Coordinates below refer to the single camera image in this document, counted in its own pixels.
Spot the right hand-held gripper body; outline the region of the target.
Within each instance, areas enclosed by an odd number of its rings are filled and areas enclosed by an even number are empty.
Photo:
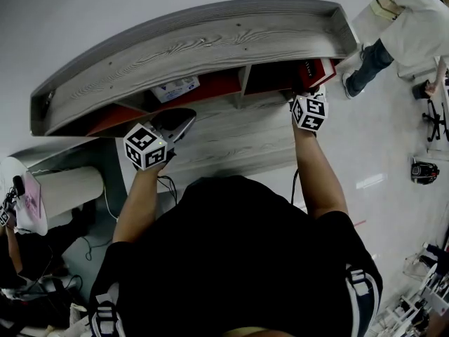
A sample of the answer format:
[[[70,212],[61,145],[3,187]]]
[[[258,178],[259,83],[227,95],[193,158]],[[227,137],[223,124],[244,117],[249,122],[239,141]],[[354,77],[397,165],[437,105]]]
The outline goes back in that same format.
[[[315,94],[295,94],[289,105],[295,128],[317,133],[328,118],[325,90],[319,90]]]

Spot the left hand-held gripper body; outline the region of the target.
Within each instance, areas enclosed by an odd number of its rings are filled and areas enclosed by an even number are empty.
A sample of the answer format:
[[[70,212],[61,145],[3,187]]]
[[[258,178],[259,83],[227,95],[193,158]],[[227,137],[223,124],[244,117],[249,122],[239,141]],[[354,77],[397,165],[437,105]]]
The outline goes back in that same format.
[[[123,138],[126,158],[137,170],[167,164],[174,156],[174,144],[149,122],[136,124]]]

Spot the red book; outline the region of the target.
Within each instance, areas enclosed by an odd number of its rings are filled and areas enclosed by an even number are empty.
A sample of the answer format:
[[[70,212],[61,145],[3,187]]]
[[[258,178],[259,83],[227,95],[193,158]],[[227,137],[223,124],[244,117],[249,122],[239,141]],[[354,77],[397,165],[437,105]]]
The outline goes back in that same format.
[[[334,62],[329,58],[308,59],[299,64],[299,76],[306,90],[319,87],[335,75]]]

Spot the grey wooden desk hutch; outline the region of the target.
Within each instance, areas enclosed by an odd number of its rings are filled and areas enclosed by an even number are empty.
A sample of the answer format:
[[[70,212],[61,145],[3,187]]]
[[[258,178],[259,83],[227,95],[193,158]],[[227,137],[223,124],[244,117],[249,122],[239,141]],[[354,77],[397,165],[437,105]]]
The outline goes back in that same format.
[[[62,136],[88,114],[176,79],[268,62],[344,60],[358,47],[343,7],[330,1],[231,0],[176,11],[108,38],[53,73],[30,96],[30,130]]]

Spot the person's right forearm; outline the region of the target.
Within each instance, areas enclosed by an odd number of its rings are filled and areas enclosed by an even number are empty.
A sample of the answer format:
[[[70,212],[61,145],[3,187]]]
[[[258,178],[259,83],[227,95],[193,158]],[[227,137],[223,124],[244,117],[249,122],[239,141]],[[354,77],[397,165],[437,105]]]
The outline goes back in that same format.
[[[293,128],[297,169],[307,213],[317,219],[331,212],[347,213],[347,203],[337,176],[316,136]]]

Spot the person's left forearm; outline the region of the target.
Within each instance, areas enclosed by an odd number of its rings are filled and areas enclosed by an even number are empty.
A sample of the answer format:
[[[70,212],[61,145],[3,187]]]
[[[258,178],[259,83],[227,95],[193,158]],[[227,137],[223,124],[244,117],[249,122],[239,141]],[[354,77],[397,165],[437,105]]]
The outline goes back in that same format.
[[[157,180],[165,165],[136,173],[114,229],[113,243],[136,242],[156,220]]]

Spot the pink booklet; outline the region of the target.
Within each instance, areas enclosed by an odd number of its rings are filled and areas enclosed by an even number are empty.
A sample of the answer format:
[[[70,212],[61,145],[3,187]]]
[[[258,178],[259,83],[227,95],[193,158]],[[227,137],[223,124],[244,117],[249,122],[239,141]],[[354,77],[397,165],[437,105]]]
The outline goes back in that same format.
[[[25,209],[28,216],[34,220],[41,220],[41,185],[32,173],[27,171],[23,176],[25,187]]]

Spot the white printed cardboard box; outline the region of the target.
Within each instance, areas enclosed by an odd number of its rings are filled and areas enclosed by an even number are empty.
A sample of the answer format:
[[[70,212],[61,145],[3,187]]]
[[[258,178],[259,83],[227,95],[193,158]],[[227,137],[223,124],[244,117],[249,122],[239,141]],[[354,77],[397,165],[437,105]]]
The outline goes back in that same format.
[[[170,102],[200,86],[197,76],[185,77],[150,88],[160,103]]]

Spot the dark grey floor mat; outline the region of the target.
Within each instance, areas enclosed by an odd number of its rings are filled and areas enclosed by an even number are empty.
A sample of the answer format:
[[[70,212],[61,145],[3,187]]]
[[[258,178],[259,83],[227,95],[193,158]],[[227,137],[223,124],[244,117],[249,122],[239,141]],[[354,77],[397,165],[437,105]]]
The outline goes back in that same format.
[[[108,197],[125,197],[126,188],[122,177],[115,140],[94,138],[88,142],[60,151],[50,150],[50,145],[31,147],[12,156],[32,171],[38,169],[63,170],[93,166],[102,175]]]

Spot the black trash bin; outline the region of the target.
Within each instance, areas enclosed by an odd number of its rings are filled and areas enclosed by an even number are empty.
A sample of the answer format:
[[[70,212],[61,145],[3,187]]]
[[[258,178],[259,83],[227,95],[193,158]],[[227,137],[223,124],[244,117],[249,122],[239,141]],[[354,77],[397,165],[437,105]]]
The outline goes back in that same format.
[[[416,84],[412,87],[412,94],[414,99],[421,100],[421,99],[430,99],[430,95],[427,93],[427,86],[430,84],[430,81],[427,79],[424,82],[420,84]]]

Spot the beige storage boxes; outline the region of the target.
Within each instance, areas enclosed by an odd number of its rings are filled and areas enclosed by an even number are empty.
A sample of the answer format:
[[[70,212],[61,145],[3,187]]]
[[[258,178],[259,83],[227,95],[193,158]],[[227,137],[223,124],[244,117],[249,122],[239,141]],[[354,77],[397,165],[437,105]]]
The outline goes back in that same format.
[[[393,21],[401,14],[403,9],[397,6],[392,0],[372,0],[371,10],[379,17]]]

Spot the black star-base office chair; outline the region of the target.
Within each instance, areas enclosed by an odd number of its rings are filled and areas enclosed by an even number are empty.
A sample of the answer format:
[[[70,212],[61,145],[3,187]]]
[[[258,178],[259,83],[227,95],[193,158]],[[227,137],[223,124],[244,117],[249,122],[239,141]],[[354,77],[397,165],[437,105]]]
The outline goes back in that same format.
[[[436,111],[435,104],[431,99],[427,100],[427,107],[428,112],[422,113],[422,120],[432,125],[432,132],[431,135],[427,137],[427,141],[431,143],[434,140],[440,140],[441,133],[443,133],[446,140],[449,142],[449,128],[445,118],[445,112],[443,112],[443,115],[440,115]]]

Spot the black round floor device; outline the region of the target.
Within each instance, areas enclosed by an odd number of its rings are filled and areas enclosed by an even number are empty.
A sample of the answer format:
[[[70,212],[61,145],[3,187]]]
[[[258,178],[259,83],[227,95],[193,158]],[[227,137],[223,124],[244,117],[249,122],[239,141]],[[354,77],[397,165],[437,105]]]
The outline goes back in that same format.
[[[440,171],[434,163],[417,161],[411,165],[410,178],[416,184],[429,185],[438,178],[439,173]]]

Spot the person's black shirt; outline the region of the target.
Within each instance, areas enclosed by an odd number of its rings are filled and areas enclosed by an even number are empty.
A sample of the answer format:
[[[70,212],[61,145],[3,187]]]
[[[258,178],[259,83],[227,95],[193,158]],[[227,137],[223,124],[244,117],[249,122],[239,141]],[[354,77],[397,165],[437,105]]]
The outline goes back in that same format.
[[[136,242],[111,244],[91,289],[118,286],[126,337],[222,337],[259,327],[292,337],[366,331],[383,290],[349,216],[313,218],[263,184],[192,183]]]

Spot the white metal rack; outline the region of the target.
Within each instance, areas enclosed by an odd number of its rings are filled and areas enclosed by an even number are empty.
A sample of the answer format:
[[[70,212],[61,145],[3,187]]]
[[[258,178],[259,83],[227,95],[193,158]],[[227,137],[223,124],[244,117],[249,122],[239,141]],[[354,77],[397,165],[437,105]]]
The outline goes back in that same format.
[[[449,312],[449,273],[436,273],[437,265],[425,268],[425,275],[411,275],[417,288],[385,307],[369,328],[368,337],[423,337],[431,322],[431,313],[439,317]]]

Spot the round white pedestal table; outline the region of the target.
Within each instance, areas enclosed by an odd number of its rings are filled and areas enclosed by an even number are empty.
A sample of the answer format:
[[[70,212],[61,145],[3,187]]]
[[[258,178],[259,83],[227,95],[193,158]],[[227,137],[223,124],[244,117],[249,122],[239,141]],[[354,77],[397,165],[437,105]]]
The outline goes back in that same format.
[[[29,171],[21,161],[6,157],[0,162],[0,206],[6,206],[6,195],[13,186],[14,176]],[[41,220],[32,220],[25,209],[24,195],[18,197],[11,207],[15,211],[17,228],[47,234],[48,220],[101,196],[104,183],[100,172],[92,166],[63,171],[32,173],[41,185]]]

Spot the small black corded device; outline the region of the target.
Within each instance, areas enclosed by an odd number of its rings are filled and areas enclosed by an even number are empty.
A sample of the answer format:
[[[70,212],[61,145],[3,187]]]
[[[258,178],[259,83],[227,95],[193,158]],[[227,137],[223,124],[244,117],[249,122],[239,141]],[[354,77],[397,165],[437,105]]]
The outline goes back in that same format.
[[[6,200],[12,204],[18,197],[21,197],[25,193],[25,186],[23,184],[21,176],[13,177],[13,186],[10,188],[6,195]]]

